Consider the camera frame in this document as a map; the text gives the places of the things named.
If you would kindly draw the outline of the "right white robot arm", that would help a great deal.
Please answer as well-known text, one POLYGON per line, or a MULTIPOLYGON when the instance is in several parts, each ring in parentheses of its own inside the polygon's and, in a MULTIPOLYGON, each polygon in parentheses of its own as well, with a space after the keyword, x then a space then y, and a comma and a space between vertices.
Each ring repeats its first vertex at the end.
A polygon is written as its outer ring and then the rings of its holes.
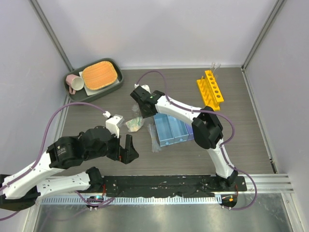
POLYGON ((238 171, 225 149, 223 126, 218 118, 222 114, 208 106, 202 109, 176 101, 158 90, 151 93, 137 84, 130 95, 138 104, 143 118, 165 114, 190 124, 195 143, 207 150, 214 164, 220 189, 228 191, 235 186, 238 171))

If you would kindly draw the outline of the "blue compartment box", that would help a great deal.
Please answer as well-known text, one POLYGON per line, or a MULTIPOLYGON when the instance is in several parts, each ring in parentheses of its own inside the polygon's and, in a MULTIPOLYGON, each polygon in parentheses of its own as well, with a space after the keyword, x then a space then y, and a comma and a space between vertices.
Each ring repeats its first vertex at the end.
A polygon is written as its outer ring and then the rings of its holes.
POLYGON ((161 147, 194 140, 192 127, 172 116, 158 113, 154 121, 161 147))

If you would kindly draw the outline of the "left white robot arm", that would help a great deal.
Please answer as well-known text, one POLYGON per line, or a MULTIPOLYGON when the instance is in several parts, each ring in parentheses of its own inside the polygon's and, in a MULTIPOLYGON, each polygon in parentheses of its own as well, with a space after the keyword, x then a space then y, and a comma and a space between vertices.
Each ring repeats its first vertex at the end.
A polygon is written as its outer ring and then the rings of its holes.
POLYGON ((21 211, 32 207, 38 199, 64 192, 99 192, 104 179, 96 167, 73 176, 53 178, 53 175, 100 157, 129 164, 139 154, 130 134, 126 135, 125 147, 121 147, 120 137, 103 126, 77 136, 61 137, 48 147, 38 162, 16 174, 0 176, 1 209, 21 211))

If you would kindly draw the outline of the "yellow test tube rack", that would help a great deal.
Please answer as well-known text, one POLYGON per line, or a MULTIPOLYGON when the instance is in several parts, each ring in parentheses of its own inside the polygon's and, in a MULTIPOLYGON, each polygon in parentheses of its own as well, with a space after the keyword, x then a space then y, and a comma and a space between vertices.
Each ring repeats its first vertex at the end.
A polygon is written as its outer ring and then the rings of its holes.
POLYGON ((205 106, 220 111, 220 104, 224 102, 224 98, 211 70, 206 70, 205 75, 197 80, 197 88, 205 106))

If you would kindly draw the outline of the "long glass test tube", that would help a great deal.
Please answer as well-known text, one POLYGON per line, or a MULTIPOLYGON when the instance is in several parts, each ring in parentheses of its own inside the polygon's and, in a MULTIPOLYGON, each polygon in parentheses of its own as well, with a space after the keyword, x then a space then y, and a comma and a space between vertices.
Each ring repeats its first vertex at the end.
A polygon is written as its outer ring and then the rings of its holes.
POLYGON ((215 70, 215 65, 216 65, 216 63, 215 63, 215 62, 212 62, 211 68, 210 68, 211 73, 214 72, 214 70, 215 70))

